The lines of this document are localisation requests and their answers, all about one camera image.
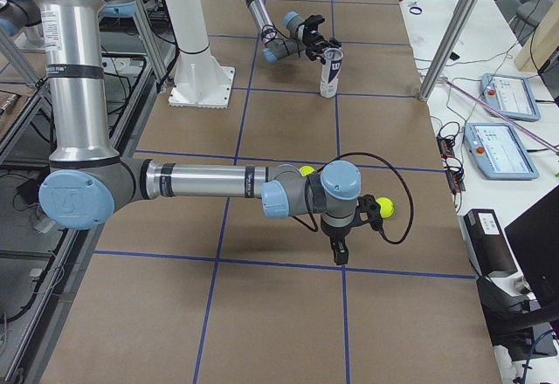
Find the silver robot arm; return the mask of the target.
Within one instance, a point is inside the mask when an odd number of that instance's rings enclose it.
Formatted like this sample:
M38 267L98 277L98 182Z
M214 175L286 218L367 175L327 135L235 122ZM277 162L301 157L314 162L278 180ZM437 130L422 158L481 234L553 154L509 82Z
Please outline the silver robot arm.
M333 161L303 175L278 167L197 166L124 159L108 136L99 15L109 0L33 0L45 36L57 146L39 189L43 211L71 230L105 223L131 202L157 197L258 198L269 218L317 214L336 264L345 264L346 235L357 218L358 168Z
M319 32L319 26L325 22L320 14L302 18L294 11L287 13L284 25L288 33L285 35L274 24L264 0L244 2L258 28L259 39L264 45L263 55L269 63L305 54L309 60L325 64L342 49L342 44L337 39L325 38Z

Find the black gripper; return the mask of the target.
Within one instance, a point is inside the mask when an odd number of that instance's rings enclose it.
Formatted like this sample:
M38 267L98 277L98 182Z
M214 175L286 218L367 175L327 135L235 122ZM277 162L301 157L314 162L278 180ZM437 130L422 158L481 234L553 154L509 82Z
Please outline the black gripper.
M342 48L342 43L335 38L326 40L318 31L304 31L302 43L305 45L305 53L311 61L318 60L321 64L325 63L323 52L327 48Z
M353 228L354 225L352 224L335 227L328 223L321 222L321 230L329 238L335 264L346 264L348 262L349 249L346 245L346 236Z

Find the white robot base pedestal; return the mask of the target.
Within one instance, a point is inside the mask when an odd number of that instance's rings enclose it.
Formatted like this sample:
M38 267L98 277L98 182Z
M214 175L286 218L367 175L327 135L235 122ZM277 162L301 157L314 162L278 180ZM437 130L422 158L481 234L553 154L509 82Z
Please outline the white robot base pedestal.
M201 0L165 0L179 57L172 106L226 108L235 69L221 66L213 57Z

